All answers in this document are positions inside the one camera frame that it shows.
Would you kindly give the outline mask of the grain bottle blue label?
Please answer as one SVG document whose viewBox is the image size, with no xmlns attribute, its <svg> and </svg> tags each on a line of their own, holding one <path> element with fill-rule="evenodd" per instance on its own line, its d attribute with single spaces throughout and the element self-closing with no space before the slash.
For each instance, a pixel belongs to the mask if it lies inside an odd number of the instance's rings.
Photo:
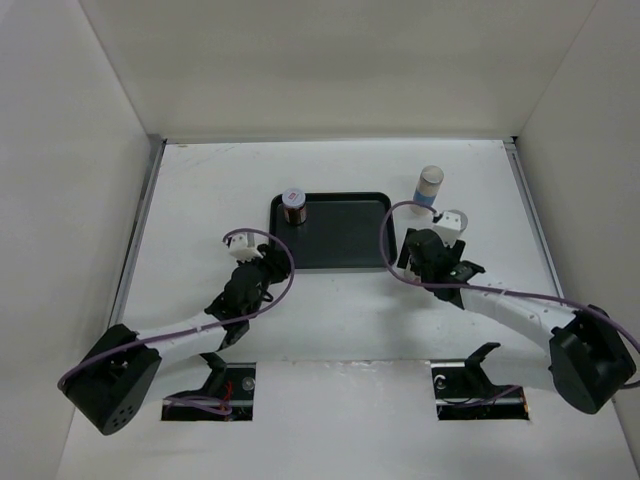
<svg viewBox="0 0 640 480">
<path fill-rule="evenodd" d="M 435 165 L 422 169 L 413 195 L 412 211 L 416 215 L 429 215 L 444 181 L 443 170 Z"/>
<path fill-rule="evenodd" d="M 448 211 L 447 215 L 448 218 L 457 225 L 460 232 L 464 232 L 466 230 L 468 226 L 468 217 L 464 212 L 452 209 Z"/>
</svg>

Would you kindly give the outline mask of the sauce jar white lid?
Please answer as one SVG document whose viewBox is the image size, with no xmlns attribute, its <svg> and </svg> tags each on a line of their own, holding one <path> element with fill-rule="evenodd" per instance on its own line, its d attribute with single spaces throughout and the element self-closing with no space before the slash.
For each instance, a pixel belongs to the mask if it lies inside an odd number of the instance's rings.
<svg viewBox="0 0 640 480">
<path fill-rule="evenodd" d="M 293 226 L 306 221 L 306 194 L 298 188 L 290 188 L 281 194 L 283 214 L 287 223 Z"/>
<path fill-rule="evenodd" d="M 416 274 L 412 270 L 412 264 L 409 259 L 399 260 L 397 263 L 397 267 L 402 271 L 403 278 L 410 282 L 417 282 L 420 280 L 420 275 Z"/>
</svg>

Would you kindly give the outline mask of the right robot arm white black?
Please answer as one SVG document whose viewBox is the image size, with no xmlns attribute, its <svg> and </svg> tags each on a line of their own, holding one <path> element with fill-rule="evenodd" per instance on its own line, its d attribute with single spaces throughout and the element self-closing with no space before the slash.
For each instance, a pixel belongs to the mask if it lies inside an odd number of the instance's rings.
<svg viewBox="0 0 640 480">
<path fill-rule="evenodd" d="M 482 315 L 526 337 L 548 356 L 551 385 L 566 403 L 597 413 L 618 391 L 635 388 L 637 342 L 608 314 L 551 295 L 508 289 L 484 267 L 462 258 L 465 242 L 434 228 L 409 228 L 397 266 L 439 300 Z"/>
</svg>

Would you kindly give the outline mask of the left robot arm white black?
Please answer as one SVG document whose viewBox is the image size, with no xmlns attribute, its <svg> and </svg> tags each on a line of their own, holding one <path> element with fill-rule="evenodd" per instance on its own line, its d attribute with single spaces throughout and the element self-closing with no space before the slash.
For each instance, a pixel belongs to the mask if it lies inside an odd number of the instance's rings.
<svg viewBox="0 0 640 480">
<path fill-rule="evenodd" d="M 289 251 L 252 248 L 203 312 L 158 329 L 110 327 L 58 388 L 105 436 L 154 400 L 161 400 L 164 420 L 249 420 L 255 367 L 230 365 L 220 354 L 278 303 L 271 286 L 290 285 L 293 275 Z"/>
</svg>

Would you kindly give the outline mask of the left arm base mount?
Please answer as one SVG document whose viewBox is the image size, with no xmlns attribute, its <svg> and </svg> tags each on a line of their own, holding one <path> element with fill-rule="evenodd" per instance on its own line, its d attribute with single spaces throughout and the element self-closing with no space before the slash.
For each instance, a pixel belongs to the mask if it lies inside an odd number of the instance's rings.
<svg viewBox="0 0 640 480">
<path fill-rule="evenodd" d="M 174 393 L 163 401 L 165 422 L 252 421 L 256 391 L 255 363 L 226 363 L 215 353 L 201 354 L 207 377 L 198 388 Z"/>
</svg>

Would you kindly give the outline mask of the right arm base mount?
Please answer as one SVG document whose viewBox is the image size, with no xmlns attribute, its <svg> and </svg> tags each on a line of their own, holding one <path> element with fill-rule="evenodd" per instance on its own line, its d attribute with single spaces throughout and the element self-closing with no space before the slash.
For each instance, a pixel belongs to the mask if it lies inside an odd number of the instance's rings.
<svg viewBox="0 0 640 480">
<path fill-rule="evenodd" d="M 483 344 L 466 358 L 430 362 L 439 421 L 528 421 L 524 389 L 519 385 L 496 385 L 482 368 L 488 355 L 501 346 Z"/>
</svg>

